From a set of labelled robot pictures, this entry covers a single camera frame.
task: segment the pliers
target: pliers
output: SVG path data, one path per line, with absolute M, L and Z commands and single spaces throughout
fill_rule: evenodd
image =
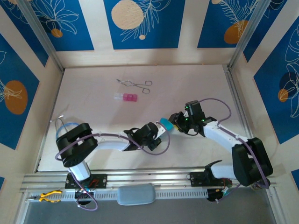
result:
M 53 194 L 62 194 L 62 191 L 60 190 L 54 190 L 54 191 L 50 191 L 46 194 L 41 194 L 40 196 L 31 196 L 31 197 L 28 197 L 26 199 L 28 200 L 39 200 L 40 202 L 42 202 L 43 200 L 47 201 L 47 202 L 51 202 L 51 203 L 57 203 L 57 202 L 60 202 L 60 200 L 51 200 L 51 199 L 48 199 L 48 198 L 45 198 L 47 196 L 50 196 L 50 195 L 53 195 Z

